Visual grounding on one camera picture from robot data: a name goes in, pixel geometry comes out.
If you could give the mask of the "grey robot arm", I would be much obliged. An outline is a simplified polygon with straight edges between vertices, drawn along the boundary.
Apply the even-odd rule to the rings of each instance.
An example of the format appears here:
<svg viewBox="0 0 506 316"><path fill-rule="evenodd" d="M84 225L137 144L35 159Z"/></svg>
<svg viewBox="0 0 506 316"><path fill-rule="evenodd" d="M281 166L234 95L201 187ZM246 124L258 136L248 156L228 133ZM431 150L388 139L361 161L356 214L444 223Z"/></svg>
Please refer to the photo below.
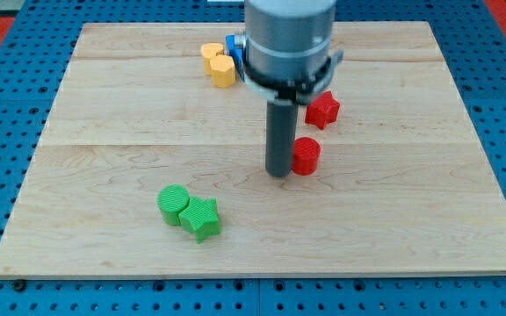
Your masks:
<svg viewBox="0 0 506 316"><path fill-rule="evenodd" d="M330 85L343 51L330 54L336 0L247 0L236 35L244 82L267 101L308 105Z"/></svg>

